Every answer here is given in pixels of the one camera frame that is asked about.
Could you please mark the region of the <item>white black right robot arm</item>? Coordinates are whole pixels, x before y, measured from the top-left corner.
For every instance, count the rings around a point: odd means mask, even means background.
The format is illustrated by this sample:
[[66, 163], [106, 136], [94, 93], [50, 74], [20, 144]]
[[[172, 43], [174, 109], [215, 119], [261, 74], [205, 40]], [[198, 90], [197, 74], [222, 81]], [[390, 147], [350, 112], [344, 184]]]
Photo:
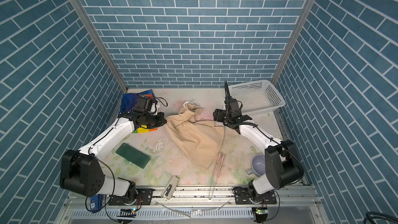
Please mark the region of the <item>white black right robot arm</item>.
[[248, 184], [252, 200], [258, 202], [265, 194], [301, 180], [304, 168], [297, 157], [295, 144], [276, 139], [262, 130], [251, 117], [242, 114], [243, 103], [231, 96], [227, 82], [224, 82], [224, 90], [225, 110], [216, 109], [214, 121], [248, 138], [264, 153], [265, 173]]

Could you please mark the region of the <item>blue handheld tool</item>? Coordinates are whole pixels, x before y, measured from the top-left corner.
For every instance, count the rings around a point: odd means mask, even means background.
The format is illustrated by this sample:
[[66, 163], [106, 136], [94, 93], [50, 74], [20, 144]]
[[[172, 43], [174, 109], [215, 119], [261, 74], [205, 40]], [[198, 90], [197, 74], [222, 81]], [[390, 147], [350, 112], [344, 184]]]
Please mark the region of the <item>blue handheld tool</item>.
[[95, 195], [90, 198], [90, 208], [92, 213], [97, 213], [102, 208], [102, 195]]

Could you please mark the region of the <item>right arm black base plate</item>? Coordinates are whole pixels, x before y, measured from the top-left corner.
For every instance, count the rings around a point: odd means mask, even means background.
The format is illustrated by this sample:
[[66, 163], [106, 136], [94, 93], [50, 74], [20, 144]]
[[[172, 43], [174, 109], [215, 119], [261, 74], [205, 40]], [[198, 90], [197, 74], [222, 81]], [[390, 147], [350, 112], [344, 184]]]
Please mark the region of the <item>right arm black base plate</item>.
[[276, 196], [274, 191], [269, 191], [263, 194], [258, 194], [250, 187], [234, 187], [232, 189], [235, 204], [249, 205], [249, 204], [276, 204]]

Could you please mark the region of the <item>lavender bowl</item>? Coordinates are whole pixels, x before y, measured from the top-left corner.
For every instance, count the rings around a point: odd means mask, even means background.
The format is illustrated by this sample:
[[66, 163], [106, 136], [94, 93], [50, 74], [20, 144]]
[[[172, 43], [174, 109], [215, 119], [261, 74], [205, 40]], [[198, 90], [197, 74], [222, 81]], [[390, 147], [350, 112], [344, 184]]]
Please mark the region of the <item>lavender bowl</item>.
[[251, 169], [247, 171], [247, 175], [260, 177], [265, 173], [265, 171], [265, 155], [255, 155], [251, 161]]

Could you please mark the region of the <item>white plastic laundry basket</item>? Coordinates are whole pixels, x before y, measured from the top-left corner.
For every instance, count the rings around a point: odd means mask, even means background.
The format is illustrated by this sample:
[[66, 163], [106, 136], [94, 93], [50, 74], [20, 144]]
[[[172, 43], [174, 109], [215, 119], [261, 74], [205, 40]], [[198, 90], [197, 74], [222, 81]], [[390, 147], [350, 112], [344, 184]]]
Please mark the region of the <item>white plastic laundry basket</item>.
[[229, 86], [232, 98], [241, 101], [244, 114], [266, 113], [286, 106], [286, 101], [268, 80], [258, 80]]

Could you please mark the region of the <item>rainbow striped shorts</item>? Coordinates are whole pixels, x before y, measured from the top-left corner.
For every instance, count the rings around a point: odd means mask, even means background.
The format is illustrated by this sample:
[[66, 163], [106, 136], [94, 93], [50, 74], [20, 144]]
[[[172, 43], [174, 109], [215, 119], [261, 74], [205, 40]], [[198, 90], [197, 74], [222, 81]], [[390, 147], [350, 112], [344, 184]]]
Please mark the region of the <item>rainbow striped shorts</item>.
[[164, 125], [164, 116], [158, 113], [158, 101], [137, 93], [122, 95], [118, 118], [130, 121], [133, 132], [139, 128], [151, 130]]

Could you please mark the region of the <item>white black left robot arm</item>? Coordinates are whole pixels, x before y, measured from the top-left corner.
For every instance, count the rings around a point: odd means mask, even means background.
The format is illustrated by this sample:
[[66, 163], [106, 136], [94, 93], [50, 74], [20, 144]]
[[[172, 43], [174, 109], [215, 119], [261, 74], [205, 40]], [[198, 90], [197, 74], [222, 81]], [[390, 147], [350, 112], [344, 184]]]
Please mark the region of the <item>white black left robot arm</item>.
[[109, 195], [120, 197], [126, 204], [137, 198], [135, 183], [107, 177], [102, 167], [104, 158], [126, 136], [139, 128], [156, 129], [167, 123], [159, 107], [167, 106], [161, 97], [125, 94], [121, 110], [110, 127], [77, 150], [66, 151], [61, 158], [60, 187], [86, 197]]

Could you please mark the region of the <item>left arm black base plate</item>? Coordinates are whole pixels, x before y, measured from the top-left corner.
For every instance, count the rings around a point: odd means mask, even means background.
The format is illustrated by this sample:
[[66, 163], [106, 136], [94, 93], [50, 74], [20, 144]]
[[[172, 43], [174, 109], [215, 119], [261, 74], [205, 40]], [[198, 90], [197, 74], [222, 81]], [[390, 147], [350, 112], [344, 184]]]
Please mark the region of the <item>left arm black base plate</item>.
[[110, 206], [143, 206], [150, 205], [153, 197], [154, 189], [138, 188], [131, 190], [125, 196], [113, 196], [109, 201]]

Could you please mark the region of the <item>aluminium front rail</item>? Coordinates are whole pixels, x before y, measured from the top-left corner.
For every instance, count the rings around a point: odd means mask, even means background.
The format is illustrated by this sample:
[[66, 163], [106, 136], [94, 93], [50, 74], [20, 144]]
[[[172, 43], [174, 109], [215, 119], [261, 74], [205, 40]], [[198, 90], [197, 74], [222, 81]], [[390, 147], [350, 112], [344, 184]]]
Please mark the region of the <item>aluminium front rail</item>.
[[162, 195], [165, 186], [139, 186], [138, 202], [131, 205], [116, 203], [112, 200], [110, 207], [216, 207], [216, 206], [320, 206], [321, 201], [313, 186], [301, 183], [287, 186], [267, 193], [263, 200], [250, 200], [248, 187], [245, 185], [177, 186], [170, 199]]

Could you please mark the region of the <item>beige shorts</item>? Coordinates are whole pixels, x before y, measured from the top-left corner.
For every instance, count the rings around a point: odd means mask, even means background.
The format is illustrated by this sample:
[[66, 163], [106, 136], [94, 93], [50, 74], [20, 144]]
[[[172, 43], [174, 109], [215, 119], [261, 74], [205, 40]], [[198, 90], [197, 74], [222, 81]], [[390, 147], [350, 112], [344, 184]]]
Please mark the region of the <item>beige shorts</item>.
[[177, 115], [166, 118], [165, 129], [190, 161], [206, 171], [221, 150], [224, 127], [213, 120], [196, 120], [201, 113], [199, 104], [186, 101]]

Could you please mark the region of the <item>dark green rectangular block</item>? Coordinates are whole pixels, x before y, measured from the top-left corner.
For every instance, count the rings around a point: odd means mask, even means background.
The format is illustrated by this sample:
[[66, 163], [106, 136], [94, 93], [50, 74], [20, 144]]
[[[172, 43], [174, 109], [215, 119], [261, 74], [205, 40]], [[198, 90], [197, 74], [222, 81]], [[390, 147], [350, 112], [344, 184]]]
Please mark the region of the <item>dark green rectangular block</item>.
[[116, 154], [127, 160], [128, 162], [144, 169], [150, 161], [151, 157], [127, 143], [123, 143], [117, 150]]

